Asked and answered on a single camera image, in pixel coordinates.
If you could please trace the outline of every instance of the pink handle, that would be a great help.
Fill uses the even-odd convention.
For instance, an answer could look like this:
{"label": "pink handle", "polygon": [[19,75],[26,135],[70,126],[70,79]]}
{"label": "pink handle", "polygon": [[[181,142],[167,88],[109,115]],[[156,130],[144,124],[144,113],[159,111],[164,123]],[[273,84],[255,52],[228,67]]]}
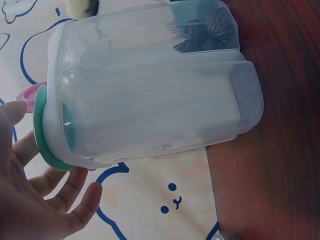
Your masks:
{"label": "pink handle", "polygon": [[38,88],[41,85],[46,85],[47,86],[47,82],[39,82],[35,85],[32,85],[31,87],[29,87],[28,89],[24,90],[23,92],[21,92],[17,97],[16,100],[17,101],[24,101],[26,102],[26,112],[27,113],[33,113],[34,112],[34,107],[35,107],[35,99],[36,99],[36,95],[38,92]]}

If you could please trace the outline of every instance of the teal rim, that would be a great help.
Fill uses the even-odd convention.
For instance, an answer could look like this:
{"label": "teal rim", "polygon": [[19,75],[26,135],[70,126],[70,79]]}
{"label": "teal rim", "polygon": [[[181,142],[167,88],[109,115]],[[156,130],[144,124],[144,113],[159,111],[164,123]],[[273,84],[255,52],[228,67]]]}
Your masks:
{"label": "teal rim", "polygon": [[34,138],[39,152],[43,159],[51,167],[59,171],[69,171],[75,168],[75,166],[69,165],[56,158],[50,151],[44,134],[43,128],[43,114],[45,105],[47,103],[47,87],[41,85],[36,93],[34,110],[33,110],[33,127],[34,127]]}

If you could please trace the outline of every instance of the plastic container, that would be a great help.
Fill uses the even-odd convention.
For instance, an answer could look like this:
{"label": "plastic container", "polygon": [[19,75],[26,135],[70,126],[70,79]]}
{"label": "plastic container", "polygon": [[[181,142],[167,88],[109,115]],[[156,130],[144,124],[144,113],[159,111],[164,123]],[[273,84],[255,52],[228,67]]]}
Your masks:
{"label": "plastic container", "polygon": [[234,139],[262,117],[254,65],[240,53],[221,1],[67,21],[49,45],[34,128],[41,154],[58,169],[201,148]]}

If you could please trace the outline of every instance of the cartoon print tablecloth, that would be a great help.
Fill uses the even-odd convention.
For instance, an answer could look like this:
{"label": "cartoon print tablecloth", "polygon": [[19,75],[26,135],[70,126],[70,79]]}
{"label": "cartoon print tablecloth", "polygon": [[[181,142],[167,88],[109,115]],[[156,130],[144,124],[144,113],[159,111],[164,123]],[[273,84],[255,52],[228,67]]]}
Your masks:
{"label": "cartoon print tablecloth", "polygon": [[[100,0],[99,14],[154,3],[157,0]],[[46,80],[49,37],[68,19],[63,0],[3,1],[0,104],[14,101],[31,84]],[[31,129],[32,115],[27,114],[13,129],[12,141]],[[47,166],[38,155],[27,165],[26,174],[37,176]],[[100,207],[88,226],[70,240],[210,240],[217,230],[204,148],[114,164],[90,172],[85,187],[92,181],[103,185]]]}

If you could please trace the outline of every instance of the wooden table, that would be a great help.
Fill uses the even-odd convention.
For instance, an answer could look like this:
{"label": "wooden table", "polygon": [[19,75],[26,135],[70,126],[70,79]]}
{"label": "wooden table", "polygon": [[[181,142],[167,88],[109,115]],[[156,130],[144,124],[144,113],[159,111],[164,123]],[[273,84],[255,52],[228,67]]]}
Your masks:
{"label": "wooden table", "polygon": [[260,123],[208,148],[222,232],[320,240],[320,0],[225,0],[260,80]]}

